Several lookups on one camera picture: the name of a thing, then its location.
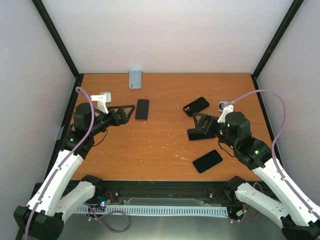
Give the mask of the light blue phone case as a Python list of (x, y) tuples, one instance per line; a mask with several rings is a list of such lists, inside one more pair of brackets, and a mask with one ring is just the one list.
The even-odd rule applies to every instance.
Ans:
[(130, 70), (128, 86), (131, 90), (140, 89), (142, 86), (142, 72), (140, 70)]

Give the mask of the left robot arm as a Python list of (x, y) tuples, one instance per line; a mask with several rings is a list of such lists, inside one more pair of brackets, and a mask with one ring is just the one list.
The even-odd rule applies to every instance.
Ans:
[(56, 240), (68, 218), (88, 200), (103, 198), (103, 180), (85, 175), (67, 195), (64, 191), (77, 168), (95, 144), (94, 137), (129, 122), (134, 105), (112, 106), (103, 112), (81, 103), (75, 108), (73, 124), (62, 141), (54, 165), (26, 206), (17, 206), (13, 216), (24, 238)]

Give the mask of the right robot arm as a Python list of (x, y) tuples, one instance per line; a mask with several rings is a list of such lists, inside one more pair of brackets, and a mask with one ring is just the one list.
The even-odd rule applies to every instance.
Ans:
[(259, 176), (277, 199), (256, 190), (235, 176), (229, 196), (248, 204), (272, 220), (287, 240), (316, 240), (320, 236), (320, 207), (307, 197), (273, 158), (268, 145), (252, 136), (251, 123), (242, 112), (222, 113), (220, 117), (194, 113), (195, 129), (212, 134), (233, 150), (239, 162)]

